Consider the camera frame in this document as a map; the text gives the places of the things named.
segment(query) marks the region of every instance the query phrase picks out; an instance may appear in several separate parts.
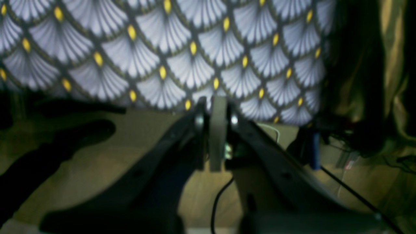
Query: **cable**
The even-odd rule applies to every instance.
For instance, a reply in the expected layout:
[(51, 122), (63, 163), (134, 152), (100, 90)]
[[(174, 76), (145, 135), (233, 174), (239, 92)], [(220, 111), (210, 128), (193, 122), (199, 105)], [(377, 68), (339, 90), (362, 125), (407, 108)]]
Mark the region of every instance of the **cable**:
[(359, 195), (356, 191), (354, 191), (352, 188), (350, 188), (348, 185), (346, 185), (344, 182), (342, 182), (340, 179), (338, 179), (336, 176), (334, 176), (331, 172), (329, 172), (325, 167), (321, 166), (322, 171), (324, 171), (327, 175), (329, 175), (331, 178), (333, 178), (336, 182), (338, 182), (340, 185), (342, 185), (346, 190), (348, 190), (352, 195), (354, 195), (358, 200), (360, 200), (362, 203), (364, 203), (368, 208), (370, 208), (373, 212), (379, 213), (384, 221), (397, 233), (397, 234), (404, 234), (402, 230), (398, 226), (396, 226), (386, 215), (381, 213), (381, 211), (373, 206), (369, 201), (367, 201), (365, 198), (363, 198), (361, 195)]
[(384, 162), (387, 164), (387, 166), (389, 166), (389, 167), (399, 168), (400, 170), (402, 170), (402, 171), (404, 171), (404, 172), (406, 172), (406, 173), (416, 174), (416, 172), (415, 172), (415, 171), (413, 171), (413, 170), (412, 170), (409, 166), (407, 166), (407, 165), (406, 165), (406, 164), (404, 164), (404, 163), (402, 163), (402, 164), (403, 164), (406, 168), (391, 165), (391, 164), (388, 162), (388, 160), (386, 159), (386, 156), (383, 156), (383, 160), (384, 160)]
[(346, 153), (351, 153), (351, 152), (355, 152), (355, 151), (356, 151), (356, 150), (346, 150), (346, 149), (344, 149), (344, 148), (338, 147), (338, 146), (333, 145), (333, 144), (327, 144), (327, 145), (329, 145), (329, 146), (331, 146), (331, 147), (334, 147), (334, 148), (336, 148), (336, 149), (339, 149), (339, 150), (341, 150), (341, 151), (343, 151), (343, 152), (346, 152)]
[[(345, 179), (345, 174), (347, 174), (347, 170), (346, 170), (346, 169), (343, 169), (343, 170), (342, 170), (342, 177), (341, 177), (341, 181), (342, 181), (342, 182), (344, 182), (344, 179)], [(342, 186), (341, 186), (341, 185), (339, 185), (338, 190), (337, 190), (337, 197), (338, 197), (338, 198), (339, 198), (339, 195), (341, 194), (341, 188), (342, 188)]]
[(415, 163), (416, 162), (415, 159), (416, 159), (415, 156), (409, 155), (409, 156), (400, 157), (400, 158), (396, 159), (396, 162), (405, 166), (409, 170), (409, 173), (412, 173), (412, 174), (415, 173), (416, 174), (416, 171), (411, 169), (411, 167), (406, 163), (407, 161), (411, 161), (412, 163)]
[(224, 185), (224, 187), (218, 192), (217, 196), (215, 197), (214, 206), (212, 207), (211, 213), (211, 233), (215, 234), (215, 212), (217, 211), (218, 201), (220, 200), (221, 194), (230, 186), (230, 184), (234, 181), (234, 177), (230, 179), (230, 181)]
[(257, 123), (257, 125), (259, 125), (260, 127), (265, 127), (265, 128), (268, 128), (268, 129), (271, 129), (271, 130), (275, 131), (276, 132), (276, 143), (279, 143), (279, 139), (280, 139), (280, 132), (279, 132), (279, 130), (277, 130), (276, 128), (274, 128), (272, 126), (269, 126), (267, 124)]

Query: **patterned fabric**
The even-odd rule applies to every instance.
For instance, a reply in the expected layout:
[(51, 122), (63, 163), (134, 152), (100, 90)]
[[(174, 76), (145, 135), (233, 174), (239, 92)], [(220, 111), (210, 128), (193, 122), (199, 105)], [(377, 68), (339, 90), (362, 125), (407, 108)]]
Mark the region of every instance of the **patterned fabric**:
[(186, 111), (227, 96), (251, 119), (307, 124), (337, 0), (0, 0), (0, 89)]

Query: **white wire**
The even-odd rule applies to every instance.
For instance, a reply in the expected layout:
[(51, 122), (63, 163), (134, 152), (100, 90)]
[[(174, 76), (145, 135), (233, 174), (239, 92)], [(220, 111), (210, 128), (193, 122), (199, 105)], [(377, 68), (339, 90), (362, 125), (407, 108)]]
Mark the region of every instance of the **white wire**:
[(276, 140), (276, 143), (279, 143), (279, 139), (280, 139), (280, 132), (279, 132), (279, 130), (277, 130), (276, 128), (274, 128), (274, 127), (272, 127), (272, 126), (269, 126), (269, 125), (267, 125), (267, 124), (257, 123), (257, 125), (259, 125), (260, 127), (265, 127), (265, 128), (268, 128), (268, 129), (274, 130), (274, 131), (276, 132), (276, 134), (277, 134), (277, 140)]
[[(347, 174), (347, 170), (346, 169), (343, 169), (342, 170), (342, 177), (341, 177), (341, 181), (342, 182), (344, 182), (344, 179), (345, 179), (345, 174)], [(339, 196), (340, 196), (340, 194), (341, 194), (341, 188), (342, 188), (342, 185), (339, 185), (339, 187), (338, 187), (338, 191), (337, 191), (337, 197), (339, 198)]]

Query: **black metal bracket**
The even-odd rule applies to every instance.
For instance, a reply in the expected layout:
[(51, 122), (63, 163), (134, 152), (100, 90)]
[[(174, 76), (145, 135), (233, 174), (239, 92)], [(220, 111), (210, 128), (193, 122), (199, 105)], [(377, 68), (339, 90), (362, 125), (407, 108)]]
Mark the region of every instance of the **black metal bracket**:
[[(182, 189), (194, 170), (203, 169), (207, 148), (214, 151), (208, 154), (215, 154), (212, 170), (218, 171), (217, 166), (224, 160), (221, 144), (225, 142), (234, 149), (232, 159), (225, 165), (234, 175), (245, 212), (242, 233), (303, 230), (296, 227), (309, 228), (308, 233), (325, 233), (320, 226), (322, 222), (334, 220), (337, 223), (334, 229), (347, 230), (344, 233), (382, 230), (377, 215), (358, 214), (341, 205), (255, 123), (242, 117), (231, 104), (224, 108), (221, 118), (209, 118), (205, 112), (206, 100), (201, 99), (119, 181), (81, 205), (48, 214), (41, 230), (62, 234), (184, 233), (177, 215)], [(319, 221), (314, 224), (298, 220), (299, 217), (316, 217)], [(360, 217), (362, 228), (350, 225), (352, 217)], [(308, 224), (288, 227), (283, 220)]]

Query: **black cable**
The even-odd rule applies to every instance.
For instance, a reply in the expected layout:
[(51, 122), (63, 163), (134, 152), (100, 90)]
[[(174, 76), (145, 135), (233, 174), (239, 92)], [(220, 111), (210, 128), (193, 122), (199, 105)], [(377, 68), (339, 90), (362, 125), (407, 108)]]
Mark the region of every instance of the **black cable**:
[(410, 160), (410, 161), (415, 162), (415, 159), (416, 159), (416, 156), (414, 156), (414, 155), (408, 155), (408, 156), (404, 156), (404, 157), (398, 158), (396, 160), (396, 162), (403, 163), (406, 160)]
[(383, 156), (383, 160), (384, 160), (384, 162), (387, 164), (387, 166), (389, 166), (389, 167), (393, 167), (393, 168), (399, 168), (400, 170), (402, 170), (403, 172), (406, 172), (406, 173), (410, 173), (410, 174), (416, 174), (416, 172), (415, 171), (413, 171), (408, 165), (406, 165), (404, 162), (402, 162), (401, 164), (402, 165), (404, 165), (405, 167), (406, 167), (406, 169), (405, 168), (403, 168), (403, 167), (400, 167), (400, 166), (394, 166), (394, 165), (391, 165), (388, 161), (387, 161), (387, 159), (386, 159), (386, 157), (385, 156)]
[(341, 151), (343, 151), (343, 152), (346, 152), (346, 153), (352, 153), (352, 152), (355, 152), (356, 150), (346, 150), (346, 149), (344, 149), (344, 148), (341, 148), (341, 147), (338, 147), (338, 146), (336, 146), (336, 145), (333, 145), (333, 144), (327, 144), (328, 146), (331, 146), (331, 147), (334, 147), (334, 148), (336, 148), (336, 149), (339, 149), (339, 150), (341, 150)]
[(338, 179), (338, 177), (334, 176), (331, 172), (329, 172), (325, 167), (321, 166), (322, 171), (324, 171), (327, 175), (329, 175), (331, 178), (333, 178), (336, 182), (338, 182), (341, 186), (343, 186), (346, 190), (348, 190), (352, 195), (354, 195), (358, 200), (360, 200), (362, 203), (364, 203), (366, 206), (368, 206), (373, 212), (381, 214), (384, 221), (393, 229), (397, 234), (404, 234), (402, 230), (398, 226), (396, 226), (386, 215), (381, 213), (381, 211), (373, 206), (369, 201), (367, 201), (365, 198), (363, 198), (361, 195), (359, 195), (357, 192), (355, 192), (352, 188), (350, 188), (348, 185), (346, 185), (343, 181)]
[(215, 212), (217, 211), (218, 201), (220, 200), (221, 194), (230, 186), (230, 184), (234, 181), (234, 178), (231, 178), (230, 181), (224, 185), (224, 187), (218, 192), (217, 196), (215, 197), (214, 206), (212, 207), (212, 214), (211, 214), (211, 233), (215, 234)]

